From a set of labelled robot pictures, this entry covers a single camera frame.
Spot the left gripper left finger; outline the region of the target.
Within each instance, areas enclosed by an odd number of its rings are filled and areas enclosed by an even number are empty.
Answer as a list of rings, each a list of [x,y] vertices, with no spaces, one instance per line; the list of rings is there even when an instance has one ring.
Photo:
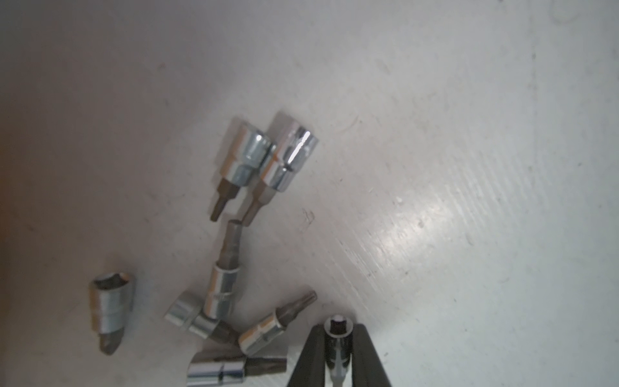
[[[288,387],[324,387],[326,380],[326,332],[323,325],[312,327]]]

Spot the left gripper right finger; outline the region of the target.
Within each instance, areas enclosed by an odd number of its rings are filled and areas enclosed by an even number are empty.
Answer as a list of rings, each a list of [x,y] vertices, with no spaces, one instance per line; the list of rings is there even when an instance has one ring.
[[[391,387],[367,327],[354,325],[352,332],[352,386]]]

